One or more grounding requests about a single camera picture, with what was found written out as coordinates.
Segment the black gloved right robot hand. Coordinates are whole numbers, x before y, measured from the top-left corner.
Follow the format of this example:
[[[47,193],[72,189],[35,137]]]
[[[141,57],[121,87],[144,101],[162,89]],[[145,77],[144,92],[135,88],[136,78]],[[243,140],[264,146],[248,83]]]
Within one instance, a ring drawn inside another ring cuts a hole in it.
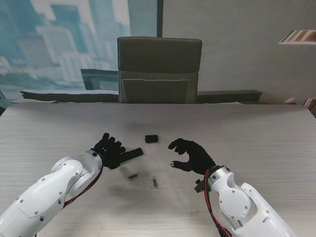
[[[210,168],[216,166],[216,163],[205,149],[194,141],[178,138],[172,141],[168,148],[174,150],[177,154],[187,153],[189,160],[187,162],[172,161],[170,166],[183,170],[185,172],[193,171],[197,174],[204,175]]]

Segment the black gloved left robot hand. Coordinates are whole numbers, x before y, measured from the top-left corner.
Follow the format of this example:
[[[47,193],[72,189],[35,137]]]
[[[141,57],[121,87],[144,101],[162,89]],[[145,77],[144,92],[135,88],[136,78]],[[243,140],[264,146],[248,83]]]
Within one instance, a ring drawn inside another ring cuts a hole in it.
[[[100,156],[103,166],[109,169],[120,166],[119,156],[126,151],[122,143],[116,141],[109,133],[104,133],[102,139],[91,150]]]

